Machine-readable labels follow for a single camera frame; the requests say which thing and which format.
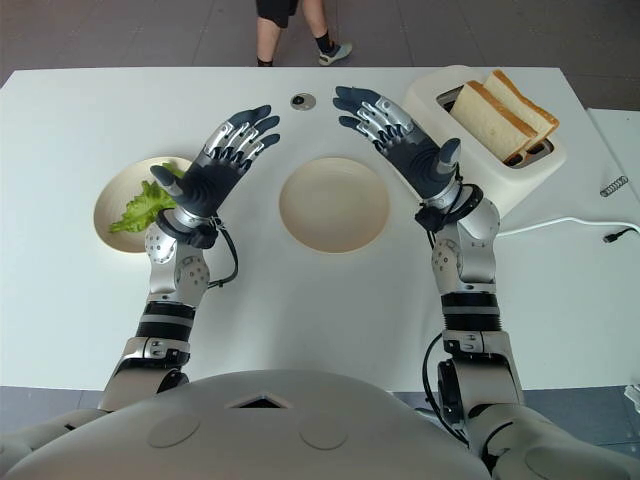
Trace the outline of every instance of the gray floor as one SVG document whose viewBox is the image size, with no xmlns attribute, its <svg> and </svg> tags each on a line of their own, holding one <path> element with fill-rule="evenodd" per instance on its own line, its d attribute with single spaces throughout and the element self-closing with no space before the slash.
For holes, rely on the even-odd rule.
<svg viewBox="0 0 640 480">
<path fill-rule="evenodd" d="M 557 66 L 585 107 L 640 109 L 638 0 L 326 0 L 342 66 Z M 252 66 L 252 0 L 0 0 L 0 85 L 14 70 Z M 276 63 L 314 66 L 304 20 Z M 527 392 L 586 441 L 640 458 L 640 415 L 621 387 Z M 0 432 L 97 405 L 100 393 L 0 387 Z M 409 403 L 420 394 L 404 394 Z"/>
</svg>

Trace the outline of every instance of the toast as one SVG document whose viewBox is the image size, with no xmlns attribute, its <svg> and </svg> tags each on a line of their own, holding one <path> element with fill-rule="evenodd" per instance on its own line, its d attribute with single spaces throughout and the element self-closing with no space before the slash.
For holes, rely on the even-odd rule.
<svg viewBox="0 0 640 480">
<path fill-rule="evenodd" d="M 494 70 L 484 83 L 484 88 L 518 118 L 538 132 L 536 137 L 525 146 L 525 149 L 540 143 L 560 125 L 560 122 L 553 115 L 522 95 L 502 70 Z"/>
<path fill-rule="evenodd" d="M 451 115 L 503 162 L 538 138 L 534 128 L 476 81 L 463 86 Z"/>
</svg>

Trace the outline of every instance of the spring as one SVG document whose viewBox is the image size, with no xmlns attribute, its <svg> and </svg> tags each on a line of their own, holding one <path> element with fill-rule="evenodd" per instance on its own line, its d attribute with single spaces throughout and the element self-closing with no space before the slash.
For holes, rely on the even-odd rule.
<svg viewBox="0 0 640 480">
<path fill-rule="evenodd" d="M 612 193 L 620 190 L 622 186 L 628 182 L 629 182 L 629 179 L 624 175 L 622 175 L 616 178 L 613 182 L 611 182 L 609 185 L 604 187 L 602 190 L 600 190 L 600 195 L 602 195 L 603 197 L 608 197 Z"/>
</svg>

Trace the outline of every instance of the plate with lettuce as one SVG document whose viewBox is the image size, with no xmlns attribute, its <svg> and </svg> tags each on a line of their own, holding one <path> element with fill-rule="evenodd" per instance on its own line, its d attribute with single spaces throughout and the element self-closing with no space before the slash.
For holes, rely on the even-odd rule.
<svg viewBox="0 0 640 480">
<path fill-rule="evenodd" d="M 164 165 L 182 176 L 191 162 L 179 157 L 155 157 L 134 163 L 116 175 L 102 190 L 93 213 L 96 233 L 112 248 L 127 253 L 144 252 L 144 232 L 158 211 L 175 202 L 149 171 Z"/>
</svg>

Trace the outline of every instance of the empty plate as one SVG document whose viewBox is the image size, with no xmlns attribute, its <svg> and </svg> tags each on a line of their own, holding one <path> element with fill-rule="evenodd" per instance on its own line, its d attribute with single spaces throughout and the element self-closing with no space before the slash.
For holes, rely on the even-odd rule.
<svg viewBox="0 0 640 480">
<path fill-rule="evenodd" d="M 304 245 L 321 252 L 351 252 L 384 229 L 389 194 L 368 167 L 346 158 L 320 158 L 287 179 L 280 193 L 280 215 Z"/>
</svg>

